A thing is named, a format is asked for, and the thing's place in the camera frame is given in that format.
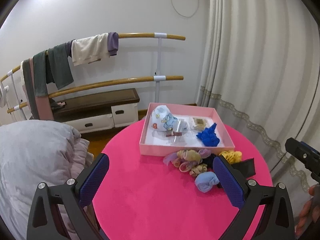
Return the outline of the person's right hand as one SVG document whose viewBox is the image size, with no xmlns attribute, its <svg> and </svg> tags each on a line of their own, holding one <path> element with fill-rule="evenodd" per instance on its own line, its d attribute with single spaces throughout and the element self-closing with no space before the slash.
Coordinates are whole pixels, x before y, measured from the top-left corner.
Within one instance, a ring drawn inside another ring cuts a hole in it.
<svg viewBox="0 0 320 240">
<path fill-rule="evenodd" d="M 296 236 L 301 236 L 302 233 L 304 232 L 303 228 L 308 220 L 312 202 L 315 195 L 315 189 L 317 188 L 319 188 L 319 184 L 313 185 L 312 187 L 309 188 L 309 194 L 312 198 L 304 204 L 301 212 L 299 213 L 299 216 L 298 216 L 299 220 L 298 220 L 298 224 L 296 225 Z M 312 215 L 313 223 L 316 224 L 319 218 L 319 205 L 313 208 L 311 215 Z"/>
</svg>

